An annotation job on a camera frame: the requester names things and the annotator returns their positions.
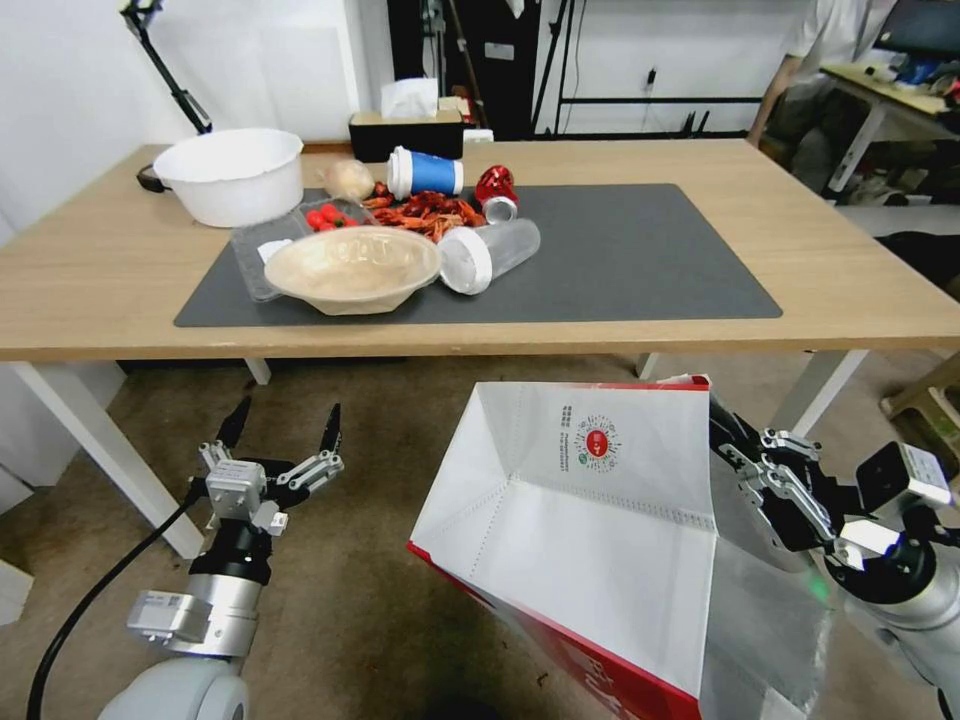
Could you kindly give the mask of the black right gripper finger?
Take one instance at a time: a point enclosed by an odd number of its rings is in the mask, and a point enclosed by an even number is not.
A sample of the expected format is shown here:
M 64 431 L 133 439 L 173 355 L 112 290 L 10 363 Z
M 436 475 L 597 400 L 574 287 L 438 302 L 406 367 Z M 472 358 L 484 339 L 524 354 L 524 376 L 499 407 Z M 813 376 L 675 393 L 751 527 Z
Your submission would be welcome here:
M 721 534 L 760 561 L 801 573 L 813 551 L 832 550 L 838 532 L 827 509 L 790 465 L 750 458 L 729 442 L 712 448 L 719 472 L 715 517 Z
M 737 457 L 760 462 L 764 455 L 773 459 L 799 459 L 801 462 L 819 462 L 820 446 L 785 430 L 766 428 L 756 430 L 737 413 L 728 409 L 716 397 L 709 401 L 709 444 L 716 454 L 732 458 L 730 447 Z

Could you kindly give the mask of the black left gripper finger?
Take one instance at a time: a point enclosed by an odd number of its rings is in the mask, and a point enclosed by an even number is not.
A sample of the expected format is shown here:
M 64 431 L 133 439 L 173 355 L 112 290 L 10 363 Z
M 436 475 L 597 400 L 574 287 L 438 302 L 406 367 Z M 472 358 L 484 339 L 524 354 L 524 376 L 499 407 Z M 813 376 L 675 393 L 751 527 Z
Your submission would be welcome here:
M 318 452 L 277 477 L 278 497 L 310 497 L 344 470 L 339 454 L 341 416 L 342 404 L 337 402 L 327 417 Z
M 233 459 L 232 450 L 242 435 L 251 405 L 252 397 L 245 395 L 222 421 L 214 441 L 199 446 L 200 459 L 208 470 L 213 470 L 221 461 Z

